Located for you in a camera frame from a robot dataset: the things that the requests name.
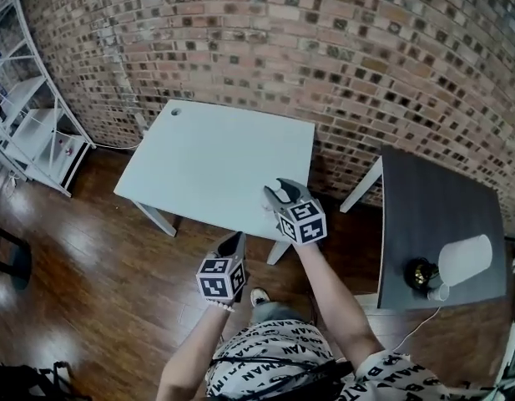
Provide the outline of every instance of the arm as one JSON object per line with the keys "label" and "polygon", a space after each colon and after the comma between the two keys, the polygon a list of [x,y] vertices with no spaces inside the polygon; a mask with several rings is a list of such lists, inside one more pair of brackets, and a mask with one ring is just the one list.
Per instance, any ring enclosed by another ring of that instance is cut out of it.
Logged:
{"label": "arm", "polygon": [[309,278],[322,317],[344,356],[355,370],[365,359],[383,350],[371,329],[363,309],[350,290],[331,269],[313,243],[294,245]]}
{"label": "arm", "polygon": [[209,306],[190,335],[164,366],[157,401],[186,401],[196,395],[230,313]]}

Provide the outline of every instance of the desk leg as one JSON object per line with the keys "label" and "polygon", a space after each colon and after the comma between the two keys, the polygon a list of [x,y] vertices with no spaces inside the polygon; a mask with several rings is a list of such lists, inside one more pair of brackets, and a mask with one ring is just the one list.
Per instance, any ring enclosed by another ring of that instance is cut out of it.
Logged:
{"label": "desk leg", "polygon": [[289,246],[290,242],[277,241],[272,247],[266,263],[271,264],[272,266],[275,265],[280,260],[281,256],[285,254],[285,251],[287,251]]}
{"label": "desk leg", "polygon": [[372,185],[380,178],[383,174],[383,164],[380,158],[376,163],[369,169],[366,175],[363,177],[361,182],[356,188],[350,193],[341,205],[341,212],[348,212],[350,208],[372,187]]}
{"label": "desk leg", "polygon": [[140,202],[133,203],[146,215],[149,219],[159,226],[159,229],[170,236],[175,236],[177,231],[169,224],[160,213],[152,206],[141,204]]}

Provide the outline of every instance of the shoe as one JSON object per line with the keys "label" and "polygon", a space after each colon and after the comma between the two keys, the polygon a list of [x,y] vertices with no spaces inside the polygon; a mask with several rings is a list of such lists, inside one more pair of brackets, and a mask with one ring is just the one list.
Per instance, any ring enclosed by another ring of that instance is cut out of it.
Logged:
{"label": "shoe", "polygon": [[262,288],[254,288],[250,294],[251,306],[255,307],[258,304],[266,303],[270,301],[270,297],[265,290]]}

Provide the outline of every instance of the brick wall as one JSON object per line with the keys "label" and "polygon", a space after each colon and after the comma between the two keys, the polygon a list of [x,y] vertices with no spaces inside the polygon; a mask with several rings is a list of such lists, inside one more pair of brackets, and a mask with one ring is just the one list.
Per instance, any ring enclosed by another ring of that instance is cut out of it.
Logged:
{"label": "brick wall", "polygon": [[[309,120],[311,186],[344,198],[392,144],[496,189],[515,231],[515,0],[25,0],[98,142],[170,98]],[[381,199],[376,187],[366,198]]]}

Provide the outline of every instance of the white desk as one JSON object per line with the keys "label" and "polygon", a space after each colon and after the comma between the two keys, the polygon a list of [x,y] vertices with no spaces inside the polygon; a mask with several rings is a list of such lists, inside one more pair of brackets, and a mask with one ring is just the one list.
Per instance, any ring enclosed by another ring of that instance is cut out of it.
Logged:
{"label": "white desk", "polygon": [[114,189],[161,230],[176,230],[163,210],[232,231],[273,239],[268,263],[290,243],[261,205],[278,177],[306,185],[315,126],[221,105],[170,100]]}

